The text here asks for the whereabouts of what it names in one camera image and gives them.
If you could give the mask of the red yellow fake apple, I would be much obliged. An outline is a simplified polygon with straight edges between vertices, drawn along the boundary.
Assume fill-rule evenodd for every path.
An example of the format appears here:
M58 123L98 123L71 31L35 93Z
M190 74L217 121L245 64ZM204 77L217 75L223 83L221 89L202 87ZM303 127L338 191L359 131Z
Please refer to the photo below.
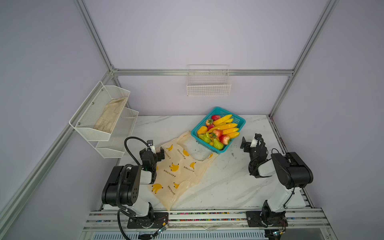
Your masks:
M229 135L221 135L219 137L219 140L220 142L223 144L223 145L228 145L230 140L231 140L231 137Z

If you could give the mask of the large yellow fake banana bunch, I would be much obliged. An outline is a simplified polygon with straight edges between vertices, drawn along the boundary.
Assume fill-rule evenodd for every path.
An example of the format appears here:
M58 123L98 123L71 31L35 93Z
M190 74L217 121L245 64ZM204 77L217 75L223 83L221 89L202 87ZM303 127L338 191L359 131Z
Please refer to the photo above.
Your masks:
M213 127L212 129L208 130L208 134L211 134L215 129L222 130L224 135L232 134L239 131L238 124L229 123L218 127Z

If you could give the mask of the cream banana print plastic bag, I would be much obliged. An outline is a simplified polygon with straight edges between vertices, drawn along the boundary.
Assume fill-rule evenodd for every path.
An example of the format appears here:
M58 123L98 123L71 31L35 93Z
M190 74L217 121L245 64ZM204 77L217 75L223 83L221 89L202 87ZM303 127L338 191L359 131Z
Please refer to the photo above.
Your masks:
M165 159L157 163L156 180L150 190L168 211L189 188L200 183L219 156L208 151L202 160L196 160L186 147L186 143L194 139L187 131L161 146Z

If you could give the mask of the teal plastic fruit basket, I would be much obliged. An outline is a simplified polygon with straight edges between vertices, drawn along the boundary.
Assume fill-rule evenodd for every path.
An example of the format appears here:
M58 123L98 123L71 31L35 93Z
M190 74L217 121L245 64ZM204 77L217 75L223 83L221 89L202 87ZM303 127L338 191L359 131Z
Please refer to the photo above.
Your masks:
M240 135L246 120L220 107L215 107L191 131L197 142L212 152L224 153Z

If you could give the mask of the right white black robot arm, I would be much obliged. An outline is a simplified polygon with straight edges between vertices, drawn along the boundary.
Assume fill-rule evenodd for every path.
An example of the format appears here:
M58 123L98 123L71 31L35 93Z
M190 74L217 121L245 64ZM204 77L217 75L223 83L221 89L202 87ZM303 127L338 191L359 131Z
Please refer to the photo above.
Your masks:
M242 138L240 148L249 153L249 173L256 179L269 178L261 172L263 165L272 163L273 173L277 174L279 184L272 196L265 200L260 211L247 211L249 227L283 227L288 223L286 210L289 203L300 193L300 189L313 182L314 176L310 168L295 152L281 154L269 152L261 134L255 134L251 142Z

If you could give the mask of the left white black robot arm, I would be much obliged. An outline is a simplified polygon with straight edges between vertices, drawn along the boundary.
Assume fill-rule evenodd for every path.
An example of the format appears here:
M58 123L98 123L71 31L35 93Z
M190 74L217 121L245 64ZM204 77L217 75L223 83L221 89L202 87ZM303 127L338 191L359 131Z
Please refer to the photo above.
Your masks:
M105 205L118 207L129 218L128 229L164 227L169 219L166 212L156 213L151 203L139 195L141 185L152 185L157 177L157 163L165 158L164 149L154 153L150 149L140 151L142 166L116 166L102 191Z

